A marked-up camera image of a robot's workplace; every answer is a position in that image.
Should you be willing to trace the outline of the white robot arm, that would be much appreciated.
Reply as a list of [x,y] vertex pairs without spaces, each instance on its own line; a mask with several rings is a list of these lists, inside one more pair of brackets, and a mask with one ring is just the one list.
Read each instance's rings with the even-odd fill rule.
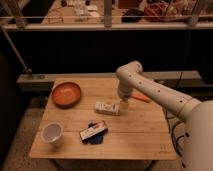
[[200,101],[142,75],[142,65],[130,62],[116,70],[118,96],[127,101],[134,89],[185,123],[183,171],[213,171],[213,100]]

